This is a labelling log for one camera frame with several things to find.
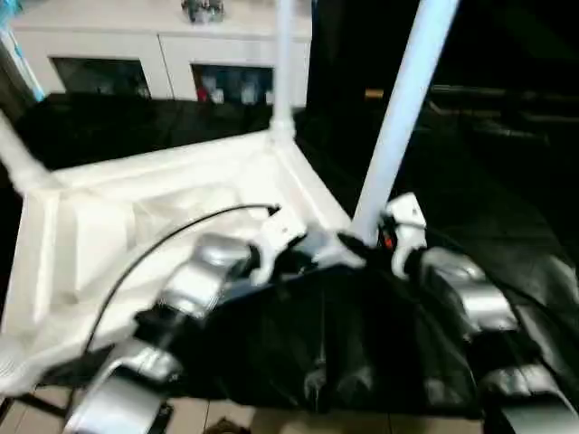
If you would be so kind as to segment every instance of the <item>white metal frame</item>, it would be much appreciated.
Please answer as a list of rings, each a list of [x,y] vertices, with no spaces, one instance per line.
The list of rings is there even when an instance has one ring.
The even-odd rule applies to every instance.
[[[356,207],[352,231],[376,240],[384,209],[460,0],[422,0]]]
[[[155,34],[90,33],[15,29],[14,34],[44,93],[65,92],[52,57],[140,61],[152,98],[173,98]]]

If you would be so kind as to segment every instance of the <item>black fabric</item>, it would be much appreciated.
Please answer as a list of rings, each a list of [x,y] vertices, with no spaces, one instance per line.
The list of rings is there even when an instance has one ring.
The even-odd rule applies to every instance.
[[[383,110],[305,115],[298,117],[299,146],[353,212]],[[211,111],[179,101],[50,97],[20,131],[56,168],[240,134],[268,120],[269,113],[233,106]],[[415,192],[431,227],[527,294],[506,289],[526,333],[579,408],[576,130],[548,129],[548,141],[525,143],[465,131],[445,118],[422,118],[394,194]],[[15,227],[5,228],[12,234],[8,251],[15,209]],[[444,242],[429,237],[431,245]],[[216,312],[190,343],[192,376],[174,393],[312,411],[478,417],[464,345],[436,306],[378,269],[334,272],[312,273],[299,285],[289,282]],[[90,369],[72,378],[65,368],[46,381],[90,378]]]

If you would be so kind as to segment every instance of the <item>glass cabinet door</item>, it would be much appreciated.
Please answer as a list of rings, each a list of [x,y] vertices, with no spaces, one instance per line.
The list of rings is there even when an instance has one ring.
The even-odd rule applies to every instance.
[[[191,72],[198,101],[273,103],[273,68],[192,64]]]
[[[140,61],[51,57],[67,92],[150,98]]]
[[[15,36],[45,94],[173,98],[154,34],[17,30]]]

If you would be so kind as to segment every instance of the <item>tile floor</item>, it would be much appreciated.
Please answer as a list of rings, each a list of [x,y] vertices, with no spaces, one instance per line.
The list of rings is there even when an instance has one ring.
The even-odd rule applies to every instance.
[[[47,388],[39,397],[62,406],[65,390]],[[466,420],[421,419],[337,412],[324,416],[262,410],[227,401],[176,400],[175,413],[167,434],[201,434],[205,426],[225,417],[251,427],[252,434],[478,434],[477,422]],[[57,434],[61,421],[23,404],[16,403],[0,426],[0,434]]]

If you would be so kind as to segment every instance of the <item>wire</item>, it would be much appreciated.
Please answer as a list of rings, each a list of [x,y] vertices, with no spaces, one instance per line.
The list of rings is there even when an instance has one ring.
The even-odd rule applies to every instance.
[[[277,205],[268,205],[265,203],[250,203],[250,204],[245,204],[245,205],[237,205],[237,206],[232,206],[229,208],[224,208],[220,211],[217,212],[212,212],[210,214],[206,214],[203,217],[200,217],[198,219],[195,219],[191,222],[188,222],[186,224],[184,224],[183,226],[180,226],[174,230],[172,230],[171,232],[169,232],[168,234],[166,234],[165,236],[163,236],[161,239],[159,239],[157,242],[155,242],[152,246],[150,246],[148,249],[146,249],[143,253],[141,253],[123,272],[122,274],[119,276],[119,278],[115,281],[114,285],[111,287],[109,293],[107,294],[105,300],[103,301],[102,305],[100,306],[100,310],[99,313],[97,314],[97,317],[95,319],[94,325],[92,326],[92,329],[90,330],[89,333],[89,337],[87,339],[86,344],[84,345],[83,349],[82,349],[82,353],[81,353],[81,357],[79,358],[78,364],[76,365],[76,374],[73,374],[74,376],[78,376],[79,373],[79,369],[82,367],[83,362],[86,361],[86,357],[87,354],[89,353],[90,350],[90,346],[92,345],[92,342],[94,341],[95,335],[97,333],[97,330],[99,328],[100,325],[100,321],[102,321],[102,318],[104,317],[104,314],[107,310],[107,307],[109,307],[110,302],[112,301],[112,299],[115,297],[115,294],[117,293],[117,291],[119,290],[120,286],[125,282],[125,280],[128,278],[128,276],[133,272],[133,270],[138,267],[141,262],[143,262],[143,260],[145,260],[146,258],[148,258],[152,253],[154,253],[159,247],[161,247],[163,244],[165,244],[167,241],[173,239],[176,235],[178,235],[179,233],[192,228],[193,226],[200,224],[202,222],[206,222],[208,220],[211,220],[212,218],[218,217],[220,215],[226,214],[228,212],[234,212],[234,211],[239,211],[239,210],[250,210],[250,209],[265,209],[268,211],[268,213],[270,215],[273,215],[275,212],[277,212],[280,207]],[[72,410],[72,406],[74,405],[74,395],[76,394],[77,391],[77,387],[75,387],[74,385],[72,385],[71,390],[69,391],[69,395],[67,397],[67,401],[66,401],[66,406],[64,408],[64,414],[65,414],[65,418],[68,419],[68,417],[71,416],[71,410]]]

